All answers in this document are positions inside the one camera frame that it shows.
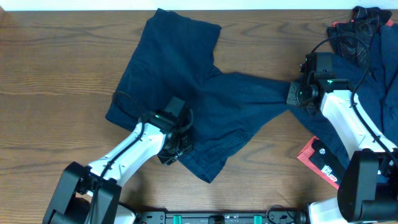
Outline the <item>navy blue shorts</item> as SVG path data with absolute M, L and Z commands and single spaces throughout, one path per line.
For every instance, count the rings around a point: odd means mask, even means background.
M 212 182 L 227 159 L 287 109 L 287 82 L 223 73 L 213 50 L 221 27 L 158 9 L 117 86 L 106 119 L 133 130 L 142 112 L 162 110 L 177 97 L 193 112 L 193 150 L 180 162 Z

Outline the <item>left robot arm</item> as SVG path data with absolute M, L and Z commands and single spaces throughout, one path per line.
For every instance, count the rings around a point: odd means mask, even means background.
M 137 215 L 119 202 L 122 187 L 151 157 L 171 164 L 193 148 L 187 130 L 193 112 L 173 97 L 164 110 L 145 115 L 112 151 L 62 172 L 44 223 L 134 223 Z

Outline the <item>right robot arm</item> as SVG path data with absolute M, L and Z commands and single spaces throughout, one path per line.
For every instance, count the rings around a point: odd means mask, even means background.
M 331 53 L 311 52 L 303 77 L 290 84 L 286 102 L 320 112 L 334 127 L 350 162 L 335 198 L 308 206 L 310 223 L 397 220 L 397 146 L 377 128 L 347 79 L 338 79 Z

